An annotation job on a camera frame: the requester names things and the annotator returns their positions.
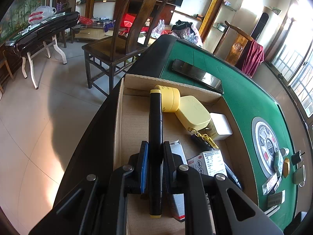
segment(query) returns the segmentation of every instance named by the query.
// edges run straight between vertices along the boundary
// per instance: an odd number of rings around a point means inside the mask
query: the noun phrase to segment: chair backrest
[[[126,46],[125,46],[125,53],[131,53],[133,51],[136,50],[137,47],[137,41],[138,41],[138,37],[139,34],[141,32],[142,27],[144,26],[145,22],[147,21],[148,17],[150,16],[154,5],[156,4],[157,0],[143,0],[142,1],[142,5],[140,8],[140,11],[138,12],[130,30],[127,36],[127,40],[126,40]],[[144,46],[147,47],[148,46],[148,42],[149,42],[149,38],[151,35],[151,32],[153,30],[153,28],[155,28],[157,26],[158,20],[159,20],[159,15],[162,11],[162,9],[164,8],[164,6],[166,5],[166,3],[170,1],[170,0],[163,0],[161,5],[158,7],[155,16],[149,26],[149,30],[147,32],[146,35],[146,39],[144,42]],[[129,0],[123,0],[123,4],[120,7],[118,14],[117,14],[117,18],[115,21],[115,26],[114,26],[114,31],[113,31],[113,36],[112,36],[112,45],[111,45],[111,52],[110,52],[110,60],[114,59],[114,55],[115,55],[115,48],[116,48],[116,40],[118,38],[118,33],[119,33],[119,29],[120,29],[120,25],[122,22],[122,18],[125,12],[125,9],[127,7]]]
[[[244,32],[243,30],[241,30],[240,28],[231,25],[227,21],[225,21],[225,24],[227,25],[228,28],[231,28],[238,33],[227,57],[225,58],[226,62],[229,62],[231,65],[235,65],[237,61],[239,60],[239,57],[242,54],[242,51],[244,50],[245,46],[247,45],[248,42],[253,41],[253,38],[250,35],[248,35],[246,32]],[[221,41],[218,43],[217,47],[220,47],[223,40],[224,40],[224,36],[221,38]]]

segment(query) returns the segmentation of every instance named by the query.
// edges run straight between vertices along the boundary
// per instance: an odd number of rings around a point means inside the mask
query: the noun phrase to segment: smartphone
[[[189,63],[175,59],[172,65],[172,70],[205,84],[210,90],[214,92],[224,94],[222,82],[220,79]]]

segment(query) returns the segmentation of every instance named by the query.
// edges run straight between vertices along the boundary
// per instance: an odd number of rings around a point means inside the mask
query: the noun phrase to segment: yellow container
[[[201,130],[211,120],[210,113],[194,96],[180,97],[180,105],[175,114],[186,130]]]
[[[180,104],[180,93],[177,88],[156,85],[161,91],[162,112],[176,112]]]

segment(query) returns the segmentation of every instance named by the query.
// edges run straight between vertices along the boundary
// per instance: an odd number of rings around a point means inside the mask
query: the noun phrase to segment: gold chain
[[[202,138],[204,141],[206,141],[207,143],[209,143],[213,148],[218,149],[219,147],[215,144],[215,142],[211,139],[211,137],[209,137],[207,134],[201,134],[200,132],[198,132],[196,129],[193,128],[188,128],[188,131],[191,132],[192,134],[196,135],[197,137]]]

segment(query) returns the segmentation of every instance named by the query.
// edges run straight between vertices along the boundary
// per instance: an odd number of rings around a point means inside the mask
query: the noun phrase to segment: white table leg
[[[27,74],[26,74],[26,71],[25,71],[26,58],[23,56],[23,57],[22,57],[22,60],[23,60],[23,63],[22,63],[22,72],[23,72],[24,78],[27,79]]]
[[[50,58],[50,57],[51,57],[51,55],[50,55],[50,50],[49,50],[49,47],[47,47],[46,42],[43,42],[43,46],[46,48],[47,53],[48,53],[48,57]]]
[[[27,52],[27,56],[28,56],[28,60],[29,60],[29,64],[30,64],[30,76],[32,77],[32,82],[33,82],[35,88],[38,89],[37,83],[35,81],[35,75],[34,75],[34,64],[33,64],[32,59],[30,57],[30,52]]]
[[[66,56],[65,56],[64,52],[62,51],[62,49],[60,49],[58,47],[57,36],[56,35],[52,36],[52,41],[54,42],[53,43],[53,47],[54,47],[55,51],[58,52],[62,56],[63,64],[66,64],[67,63]]]

